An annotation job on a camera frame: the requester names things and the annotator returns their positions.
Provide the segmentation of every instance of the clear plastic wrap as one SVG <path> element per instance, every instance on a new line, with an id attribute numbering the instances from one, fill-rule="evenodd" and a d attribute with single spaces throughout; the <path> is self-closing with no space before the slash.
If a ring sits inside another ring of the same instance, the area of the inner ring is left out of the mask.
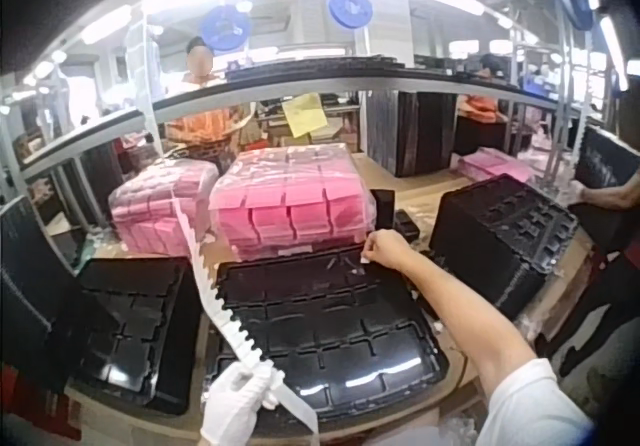
<path id="1" fill-rule="evenodd" d="M 376 219 L 344 144 L 242 153 L 214 187 L 209 209 L 240 260 L 362 242 Z"/>
<path id="2" fill-rule="evenodd" d="M 209 195 L 217 180 L 218 168 L 206 161 L 164 160 L 148 167 L 109 196 L 120 239 L 133 252 L 187 255 L 172 197 L 201 240 L 210 226 Z"/>

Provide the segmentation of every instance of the white plastic strip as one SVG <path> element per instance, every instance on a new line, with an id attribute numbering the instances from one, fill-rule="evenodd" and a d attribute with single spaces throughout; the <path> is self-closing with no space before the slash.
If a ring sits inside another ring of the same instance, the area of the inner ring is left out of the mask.
<path id="1" fill-rule="evenodd" d="M 260 350 L 260 348 L 254 348 L 255 342 L 253 339 L 247 337 L 248 333 L 246 330 L 242 330 L 242 323 L 237 320 L 232 320 L 231 317 L 233 313 L 229 309 L 224 309 L 224 300 L 218 298 L 218 290 L 213 287 L 213 281 L 209 276 L 209 268 L 205 265 L 204 257 L 200 254 L 200 244 L 196 241 L 195 232 L 189 225 L 189 219 L 182 212 L 180 202 L 176 198 L 173 198 L 173 207 L 182 233 L 189 246 L 193 274 L 198 286 L 202 307 L 215 327 L 220 331 L 220 334 L 227 340 L 231 349 L 233 349 L 233 352 L 236 354 L 238 361 L 245 367 L 253 370 L 260 363 L 262 350 Z M 271 360 L 265 362 L 274 368 Z M 273 398 L 265 398 L 265 403 L 272 404 L 275 398 L 311 430 L 313 433 L 311 444 L 313 446 L 319 446 L 318 415 L 311 406 L 284 384 L 284 376 L 283 371 L 276 370 L 276 374 L 273 375 L 275 379 L 271 383 L 271 392 L 269 393 L 273 395 Z"/>

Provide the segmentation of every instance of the human hand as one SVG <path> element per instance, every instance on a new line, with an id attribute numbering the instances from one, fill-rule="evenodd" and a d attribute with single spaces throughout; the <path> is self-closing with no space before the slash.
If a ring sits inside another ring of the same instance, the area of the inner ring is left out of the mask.
<path id="1" fill-rule="evenodd" d="M 215 446 L 247 444 L 275 371 L 265 363 L 253 372 L 237 361 L 229 365 L 209 388 L 202 437 Z"/>
<path id="2" fill-rule="evenodd" d="M 369 235 L 362 257 L 390 269 L 401 271 L 415 251 L 397 231 L 382 229 Z"/>
<path id="3" fill-rule="evenodd" d="M 556 202 L 563 207 L 571 206 L 572 204 L 577 204 L 584 199 L 582 198 L 582 194 L 584 193 L 584 185 L 580 181 L 576 181 L 575 179 L 569 182 L 569 186 L 567 189 L 560 191 L 558 197 L 556 198 Z"/>

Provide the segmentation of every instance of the yellow sticky note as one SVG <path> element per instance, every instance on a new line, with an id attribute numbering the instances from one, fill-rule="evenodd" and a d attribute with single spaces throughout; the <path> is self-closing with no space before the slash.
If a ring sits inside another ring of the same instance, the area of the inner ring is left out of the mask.
<path id="1" fill-rule="evenodd" d="M 320 95 L 317 93 L 303 94 L 285 101 L 282 103 L 282 109 L 294 138 L 327 125 L 327 116 L 324 114 Z"/>

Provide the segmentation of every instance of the white glove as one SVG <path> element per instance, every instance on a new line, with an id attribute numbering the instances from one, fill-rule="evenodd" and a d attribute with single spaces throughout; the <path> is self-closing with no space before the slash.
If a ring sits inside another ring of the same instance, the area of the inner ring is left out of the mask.
<path id="1" fill-rule="evenodd" d="M 200 434 L 214 446 L 248 443 L 276 369 L 260 363 L 253 372 L 232 363 L 209 388 Z"/>
<path id="2" fill-rule="evenodd" d="M 580 181 L 573 179 L 569 182 L 567 189 L 560 191 L 556 201 L 560 206 L 564 206 L 565 208 L 572 204 L 580 203 L 583 201 L 583 191 L 584 185 Z"/>

